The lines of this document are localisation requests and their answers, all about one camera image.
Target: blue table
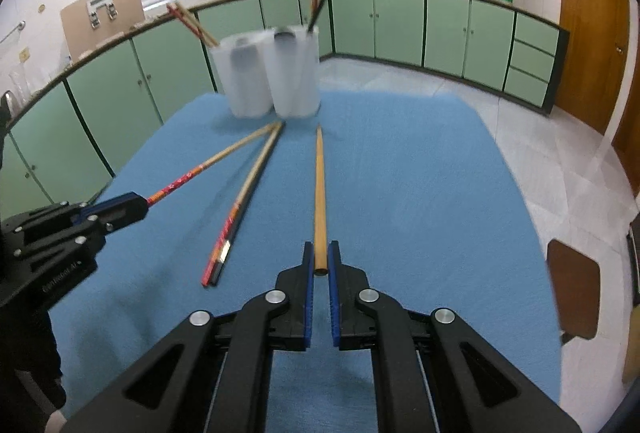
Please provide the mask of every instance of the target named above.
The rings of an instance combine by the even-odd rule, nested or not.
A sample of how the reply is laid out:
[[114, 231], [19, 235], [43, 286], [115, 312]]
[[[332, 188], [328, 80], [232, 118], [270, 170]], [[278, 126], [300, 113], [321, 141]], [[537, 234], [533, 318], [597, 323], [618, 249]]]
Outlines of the blue table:
[[[103, 199], [149, 196], [247, 135], [225, 98], [174, 115]], [[250, 165], [251, 143], [108, 237], [98, 271], [51, 312], [73, 413], [191, 311], [239, 309], [300, 263], [313, 238], [315, 129], [324, 134], [328, 238], [345, 263], [404, 307], [447, 306], [558, 400], [556, 309], [522, 196], [475, 111], [451, 96], [327, 92], [274, 150], [218, 287], [200, 276]], [[306, 353], [277, 353], [268, 431], [376, 431], [368, 352], [331, 347], [326, 278], [316, 278]]]

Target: brown stool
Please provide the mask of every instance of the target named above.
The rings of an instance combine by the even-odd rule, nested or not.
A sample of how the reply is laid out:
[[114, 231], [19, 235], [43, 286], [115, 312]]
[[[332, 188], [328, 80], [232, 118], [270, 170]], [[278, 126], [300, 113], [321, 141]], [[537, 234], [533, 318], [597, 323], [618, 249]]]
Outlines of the brown stool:
[[600, 313], [600, 267], [556, 239], [546, 249], [546, 263], [563, 332], [562, 344], [575, 336], [593, 339]]

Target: drawer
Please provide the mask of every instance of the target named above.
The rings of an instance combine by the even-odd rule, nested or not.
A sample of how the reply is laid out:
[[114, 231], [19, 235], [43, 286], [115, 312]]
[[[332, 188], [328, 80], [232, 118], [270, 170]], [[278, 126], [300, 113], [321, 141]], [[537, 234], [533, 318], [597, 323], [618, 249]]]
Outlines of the drawer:
[[555, 58], [519, 41], [513, 42], [511, 66], [524, 70], [542, 80], [549, 81]]
[[514, 68], [509, 68], [504, 91], [538, 107], [545, 100], [547, 84]]
[[516, 18], [516, 39], [529, 43], [549, 54], [556, 55], [558, 46], [558, 29], [518, 13]]

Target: tile floor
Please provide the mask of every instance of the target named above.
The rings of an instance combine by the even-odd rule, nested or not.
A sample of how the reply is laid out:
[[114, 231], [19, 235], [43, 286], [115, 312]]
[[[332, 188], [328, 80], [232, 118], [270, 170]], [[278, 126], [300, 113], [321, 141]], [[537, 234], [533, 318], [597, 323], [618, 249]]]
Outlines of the tile floor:
[[609, 141], [559, 108], [546, 118], [473, 87], [421, 72], [331, 58], [321, 88], [389, 90], [433, 96], [452, 92], [478, 112], [520, 186], [540, 245], [558, 238], [597, 261], [598, 334], [562, 347], [560, 404], [584, 433], [600, 430], [625, 395], [631, 273], [628, 223], [638, 213]]

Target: metal bolt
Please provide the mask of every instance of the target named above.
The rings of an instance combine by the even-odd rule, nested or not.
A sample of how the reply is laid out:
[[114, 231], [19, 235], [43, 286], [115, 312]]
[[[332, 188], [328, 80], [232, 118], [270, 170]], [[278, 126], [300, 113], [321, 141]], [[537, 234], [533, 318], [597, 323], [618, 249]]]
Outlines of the metal bolt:
[[447, 325], [456, 318], [456, 315], [453, 314], [453, 310], [449, 310], [448, 308], [439, 308], [436, 310], [435, 317], [436, 321]]
[[373, 290], [372, 288], [364, 288], [360, 291], [358, 297], [365, 303], [373, 303], [380, 297], [380, 294], [378, 294], [377, 290]]
[[189, 316], [189, 323], [196, 327], [201, 327], [209, 323], [211, 316], [208, 312], [204, 310], [196, 310], [196, 312], [191, 313]]
[[268, 293], [264, 296], [264, 298], [269, 302], [269, 303], [282, 303], [284, 301], [284, 299], [287, 297], [286, 294], [284, 294], [283, 291], [281, 290], [270, 290], [268, 291]]

